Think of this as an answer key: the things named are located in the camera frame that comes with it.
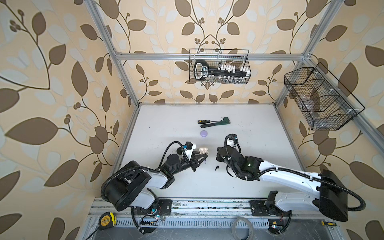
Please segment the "white earbud charging case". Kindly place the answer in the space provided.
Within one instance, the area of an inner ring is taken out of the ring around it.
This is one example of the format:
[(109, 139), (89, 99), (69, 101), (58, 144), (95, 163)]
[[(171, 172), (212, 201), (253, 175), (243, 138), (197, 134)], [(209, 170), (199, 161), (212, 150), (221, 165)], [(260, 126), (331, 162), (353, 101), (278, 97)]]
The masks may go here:
[(202, 147), (202, 148), (199, 148), (199, 152), (201, 155), (207, 155), (209, 153), (209, 150), (206, 147)]

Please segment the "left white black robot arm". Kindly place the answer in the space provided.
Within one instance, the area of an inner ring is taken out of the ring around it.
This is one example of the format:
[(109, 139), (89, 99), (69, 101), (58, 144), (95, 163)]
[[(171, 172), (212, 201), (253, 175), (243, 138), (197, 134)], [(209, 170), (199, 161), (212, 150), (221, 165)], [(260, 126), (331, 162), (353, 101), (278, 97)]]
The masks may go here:
[(175, 181), (175, 175), (191, 169), (193, 172), (207, 159), (206, 147), (197, 149), (192, 142), (171, 142), (156, 169), (130, 161), (112, 174), (101, 186), (101, 198), (113, 204), (118, 212), (128, 207), (144, 210), (159, 208), (159, 198), (152, 188), (164, 190)]

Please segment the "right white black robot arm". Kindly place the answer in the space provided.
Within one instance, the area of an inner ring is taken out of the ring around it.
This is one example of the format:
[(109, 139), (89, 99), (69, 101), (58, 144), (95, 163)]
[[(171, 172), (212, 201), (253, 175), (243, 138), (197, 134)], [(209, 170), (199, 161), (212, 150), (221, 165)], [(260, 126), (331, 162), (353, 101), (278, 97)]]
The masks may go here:
[(224, 146), (217, 149), (216, 160), (225, 163), (240, 180), (271, 182), (294, 189), (294, 193), (269, 193), (265, 205), (275, 212), (319, 212), (329, 219), (347, 222), (349, 212), (366, 208), (364, 199), (347, 189), (333, 172), (297, 171), (261, 158), (245, 157), (234, 134), (225, 137)]

